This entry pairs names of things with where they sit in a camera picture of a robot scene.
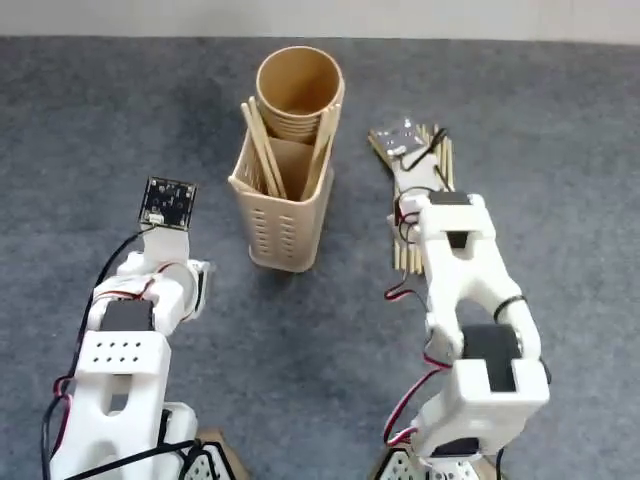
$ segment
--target paper cup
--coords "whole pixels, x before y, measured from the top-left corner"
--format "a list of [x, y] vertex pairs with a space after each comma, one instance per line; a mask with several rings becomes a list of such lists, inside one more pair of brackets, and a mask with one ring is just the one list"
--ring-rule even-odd
[[331, 55], [313, 47], [287, 47], [269, 55], [256, 78], [260, 112], [271, 133], [284, 140], [315, 139], [322, 111], [341, 103], [342, 72]]

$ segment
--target carpet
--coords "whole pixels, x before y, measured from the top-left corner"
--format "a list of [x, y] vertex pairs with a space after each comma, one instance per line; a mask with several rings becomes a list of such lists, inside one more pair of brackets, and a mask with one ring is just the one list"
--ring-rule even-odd
[[[347, 94], [317, 263], [286, 275], [250, 262], [226, 178], [260, 61], [301, 42], [0, 39], [0, 478], [39, 478], [51, 382], [149, 175], [199, 183], [191, 251], [217, 266], [206, 312], [170, 339], [167, 399], [224, 429], [258, 480], [365, 478], [424, 370], [420, 304], [382, 298], [398, 280], [392, 187], [366, 141], [403, 114], [450, 129], [456, 187], [484, 195], [554, 374], [550, 404], [507, 448], [509, 478], [632, 477], [640, 49], [304, 41], [335, 55]], [[465, 303], [459, 315], [490, 319]]]

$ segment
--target wooden chopstick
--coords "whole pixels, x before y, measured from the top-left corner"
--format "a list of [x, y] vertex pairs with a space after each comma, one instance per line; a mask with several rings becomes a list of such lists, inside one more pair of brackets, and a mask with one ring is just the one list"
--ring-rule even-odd
[[322, 172], [322, 164], [325, 157], [330, 154], [335, 138], [338, 120], [340, 118], [340, 105], [336, 104], [327, 108], [322, 112], [320, 125], [318, 126], [318, 135], [316, 143], [313, 147], [311, 160], [309, 162], [309, 170], [307, 173], [307, 181], [304, 185], [301, 200], [307, 200], [315, 192], [316, 186], [320, 181], [320, 173]]
[[255, 97], [249, 97], [249, 110], [251, 111], [251, 115], [255, 121], [256, 129], [258, 134], [260, 135], [265, 154], [267, 157], [267, 163], [271, 168], [271, 173], [273, 175], [273, 180], [276, 184], [276, 188], [278, 189], [280, 198], [287, 198], [287, 192], [284, 189], [284, 183], [282, 182], [282, 176], [280, 175], [280, 169], [278, 168], [278, 163], [276, 162], [276, 156], [273, 153], [273, 149], [271, 148], [271, 141], [269, 140], [269, 134], [267, 133], [267, 128], [264, 126], [264, 121], [262, 120], [262, 115], [260, 114], [260, 110], [258, 110], [258, 104], [256, 103]]
[[267, 160], [263, 142], [260, 137], [260, 133], [257, 131], [255, 121], [253, 116], [251, 115], [251, 111], [249, 110], [249, 105], [246, 103], [242, 103], [240, 105], [240, 109], [242, 110], [242, 115], [244, 116], [245, 122], [247, 122], [247, 128], [249, 129], [249, 133], [253, 140], [253, 145], [256, 150], [256, 156], [260, 161], [260, 166], [262, 167], [262, 174], [264, 175], [265, 182], [267, 184], [267, 194], [271, 197], [279, 197], [280, 193], [278, 192], [278, 186], [275, 183], [273, 175], [271, 173], [271, 167], [269, 166], [269, 161]]

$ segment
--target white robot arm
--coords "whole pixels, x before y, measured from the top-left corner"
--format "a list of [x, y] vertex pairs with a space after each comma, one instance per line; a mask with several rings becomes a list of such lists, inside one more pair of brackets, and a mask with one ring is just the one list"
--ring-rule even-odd
[[[401, 192], [398, 218], [390, 220], [396, 233], [400, 223], [414, 220], [402, 236], [422, 253], [428, 355], [446, 358], [451, 368], [443, 390], [407, 432], [423, 466], [455, 475], [451, 465], [496, 454], [522, 432], [549, 401], [549, 379], [538, 330], [504, 265], [483, 198], [450, 191], [437, 158], [413, 132], [409, 122], [380, 139], [395, 157]], [[461, 326], [456, 306], [462, 299], [480, 304], [495, 323]]]
[[[209, 478], [233, 478], [215, 446], [200, 446], [211, 462], [198, 460], [189, 471], [185, 452], [158, 451], [180, 444], [188, 450], [198, 426], [190, 407], [164, 400], [167, 337], [198, 317], [206, 301], [210, 264], [189, 259], [195, 193], [193, 184], [149, 179], [140, 213], [144, 251], [129, 254], [93, 293], [51, 480], [204, 479], [207, 472]], [[114, 461], [123, 464], [104, 468]]]

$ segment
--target beige plastic holder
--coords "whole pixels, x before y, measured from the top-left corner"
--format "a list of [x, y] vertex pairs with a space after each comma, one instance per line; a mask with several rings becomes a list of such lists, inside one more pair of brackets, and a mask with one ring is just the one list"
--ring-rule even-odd
[[269, 138], [287, 199], [267, 195], [255, 145], [245, 135], [240, 157], [229, 177], [249, 237], [249, 255], [257, 265], [303, 272], [315, 262], [324, 216], [333, 184], [331, 145], [321, 152], [320, 175], [313, 194], [300, 200], [314, 147]]

